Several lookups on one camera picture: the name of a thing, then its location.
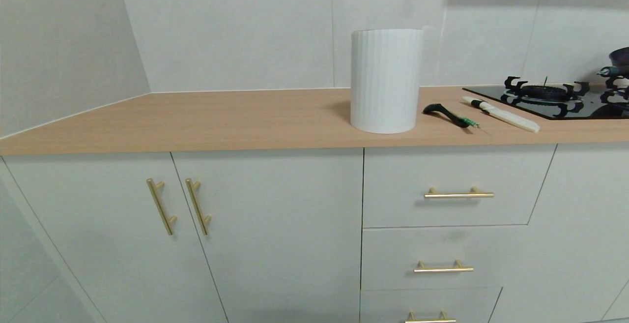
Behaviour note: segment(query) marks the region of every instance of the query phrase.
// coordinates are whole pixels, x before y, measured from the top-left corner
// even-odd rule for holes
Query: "backsplash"
[[[351,32],[422,28],[422,85],[598,81],[629,0],[124,0],[153,92],[350,85]]]

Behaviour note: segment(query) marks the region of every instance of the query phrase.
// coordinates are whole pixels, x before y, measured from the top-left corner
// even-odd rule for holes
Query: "gold drawer handle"
[[[413,270],[414,273],[464,273],[466,271],[474,271],[474,268],[461,265],[460,260],[455,260],[453,267],[425,267],[424,262],[420,261],[420,265]]]
[[[456,319],[449,319],[443,311],[441,311],[439,319],[429,319],[427,321],[418,321],[415,319],[413,312],[409,312],[408,319],[404,323],[457,323],[457,321]]]
[[[193,183],[193,180],[188,178],[186,179],[186,186],[188,187],[188,193],[190,193],[190,199],[193,201],[193,205],[195,205],[195,212],[197,213],[200,229],[203,231],[203,235],[207,235],[207,224],[209,224],[212,216],[203,216],[200,210],[199,201],[195,194],[195,190],[200,187],[200,182]]]
[[[481,193],[476,186],[472,186],[469,193],[437,193],[434,186],[424,194],[426,199],[457,199],[457,198],[493,198],[494,193]]]
[[[164,186],[164,182],[159,182],[155,184],[153,182],[153,178],[148,178],[146,180],[148,184],[148,188],[151,191],[151,195],[153,196],[153,200],[155,201],[155,206],[157,206],[157,211],[159,211],[159,215],[162,216],[162,221],[164,222],[164,227],[166,227],[166,232],[168,235],[172,235],[171,224],[174,224],[177,221],[177,215],[173,215],[171,218],[166,219],[166,213],[164,212],[164,204],[162,204],[162,198],[157,194],[157,189],[162,188]]]

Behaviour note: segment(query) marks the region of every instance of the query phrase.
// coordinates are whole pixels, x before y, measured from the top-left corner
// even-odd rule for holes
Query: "white knife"
[[[472,98],[472,97],[463,97],[463,100],[473,106],[474,108],[478,108],[479,110],[483,110],[483,112],[489,114],[496,119],[500,119],[506,123],[517,126],[518,128],[528,130],[530,132],[537,133],[540,130],[540,126],[537,125],[534,121],[530,121],[529,119],[525,119],[520,117],[519,115],[515,115],[513,113],[507,112],[506,110],[502,110],[492,106],[491,104],[483,101],[482,99]]]

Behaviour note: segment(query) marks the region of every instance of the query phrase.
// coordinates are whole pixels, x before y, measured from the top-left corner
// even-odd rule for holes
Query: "gold cabinet handle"
[[[197,200],[195,194],[195,190],[200,187],[200,182],[193,183],[193,180],[188,178],[186,179],[186,186],[188,187],[188,193],[190,193],[190,199],[193,201],[193,205],[195,205],[195,212],[197,213],[200,229],[203,231],[203,235],[207,235],[207,224],[209,224],[212,216],[203,216],[203,213],[200,210],[199,201]]]
[[[482,193],[476,186],[472,186],[469,193],[437,193],[434,186],[424,194],[426,199],[456,199],[456,198],[493,198],[494,193]]]
[[[151,195],[153,196],[153,200],[155,201],[155,206],[157,206],[157,211],[159,211],[159,215],[162,216],[162,221],[164,222],[164,227],[166,227],[166,232],[168,235],[172,235],[171,225],[177,221],[177,215],[173,215],[171,218],[167,218],[166,213],[164,212],[164,204],[162,204],[162,197],[157,194],[157,189],[162,188],[164,186],[164,182],[159,182],[155,184],[153,182],[153,178],[148,178],[146,180],[148,184],[148,188],[151,191]]]
[[[443,311],[441,311],[439,319],[429,319],[427,321],[418,321],[415,319],[413,312],[409,312],[408,319],[404,323],[457,323],[457,321],[456,319],[449,319]]]
[[[474,271],[474,268],[461,265],[460,260],[455,260],[453,267],[425,267],[424,262],[420,261],[420,264],[413,270],[414,273],[463,273],[466,271]]]

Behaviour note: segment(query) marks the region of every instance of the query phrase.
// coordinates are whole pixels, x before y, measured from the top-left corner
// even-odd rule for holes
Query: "ribbed white container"
[[[351,123],[371,133],[415,127],[420,91],[421,29],[352,34]]]

